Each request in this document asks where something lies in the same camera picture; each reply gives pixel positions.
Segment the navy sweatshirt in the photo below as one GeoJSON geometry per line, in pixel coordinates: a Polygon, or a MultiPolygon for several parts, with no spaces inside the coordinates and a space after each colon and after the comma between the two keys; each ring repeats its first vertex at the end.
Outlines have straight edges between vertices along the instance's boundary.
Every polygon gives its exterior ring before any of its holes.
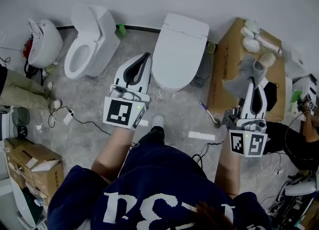
{"type": "Polygon", "coordinates": [[[4,84],[5,84],[7,73],[8,73],[7,68],[4,66],[0,66],[0,96],[1,96],[4,84]]]}
{"type": "Polygon", "coordinates": [[[133,148],[110,185],[74,166],[51,200],[48,229],[77,229],[87,218],[91,230],[192,229],[190,214],[200,201],[224,213],[238,230],[272,229],[255,194],[231,199],[191,157],[154,144],[133,148]]]}

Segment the sneaker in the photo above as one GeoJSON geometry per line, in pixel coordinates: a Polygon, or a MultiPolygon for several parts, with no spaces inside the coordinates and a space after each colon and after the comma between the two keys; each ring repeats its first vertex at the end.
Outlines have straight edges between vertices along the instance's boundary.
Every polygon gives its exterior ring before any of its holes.
{"type": "Polygon", "coordinates": [[[165,125],[165,117],[163,115],[158,114],[153,117],[152,128],[154,126],[160,126],[161,128],[164,128],[164,125],[165,125]]]}
{"type": "Polygon", "coordinates": [[[50,82],[48,83],[48,85],[46,85],[46,90],[48,90],[49,92],[51,92],[52,88],[53,88],[53,82],[50,81],[50,82]]]}
{"type": "Polygon", "coordinates": [[[51,111],[57,110],[57,109],[61,108],[61,106],[62,106],[61,100],[55,100],[55,101],[50,102],[50,110],[51,111]]]}

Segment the toilet lid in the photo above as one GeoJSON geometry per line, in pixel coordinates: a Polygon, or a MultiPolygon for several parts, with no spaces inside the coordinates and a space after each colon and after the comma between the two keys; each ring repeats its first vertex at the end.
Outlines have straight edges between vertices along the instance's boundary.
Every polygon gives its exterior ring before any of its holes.
{"type": "Polygon", "coordinates": [[[100,37],[100,28],[92,12],[87,6],[76,3],[72,8],[71,21],[79,32],[79,36],[91,37],[98,40],[100,37]]]}
{"type": "Polygon", "coordinates": [[[153,54],[155,80],[169,89],[182,89],[195,77],[207,37],[197,37],[168,29],[164,24],[153,54]]]}

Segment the toilet bowl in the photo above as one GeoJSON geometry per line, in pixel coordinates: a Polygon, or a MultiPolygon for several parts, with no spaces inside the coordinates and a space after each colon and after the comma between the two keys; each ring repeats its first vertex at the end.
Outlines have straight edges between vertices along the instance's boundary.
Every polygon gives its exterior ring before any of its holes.
{"type": "Polygon", "coordinates": [[[30,18],[27,25],[33,35],[29,64],[36,68],[45,68],[53,64],[63,46],[59,31],[47,19],[37,24],[30,18]]]}
{"type": "Polygon", "coordinates": [[[80,79],[85,75],[97,77],[120,44],[114,33],[114,19],[102,6],[76,3],[72,8],[71,21],[79,33],[66,55],[65,74],[70,79],[80,79]]]}
{"type": "Polygon", "coordinates": [[[195,77],[203,56],[209,26],[169,13],[161,28],[153,54],[152,74],[156,83],[179,91],[195,77]]]}

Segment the khaki pants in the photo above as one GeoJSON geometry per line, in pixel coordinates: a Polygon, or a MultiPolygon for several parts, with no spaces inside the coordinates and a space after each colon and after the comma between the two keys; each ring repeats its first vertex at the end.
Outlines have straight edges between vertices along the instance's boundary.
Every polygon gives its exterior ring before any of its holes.
{"type": "Polygon", "coordinates": [[[43,86],[23,75],[9,70],[0,95],[0,105],[48,110],[50,99],[43,86]]]}

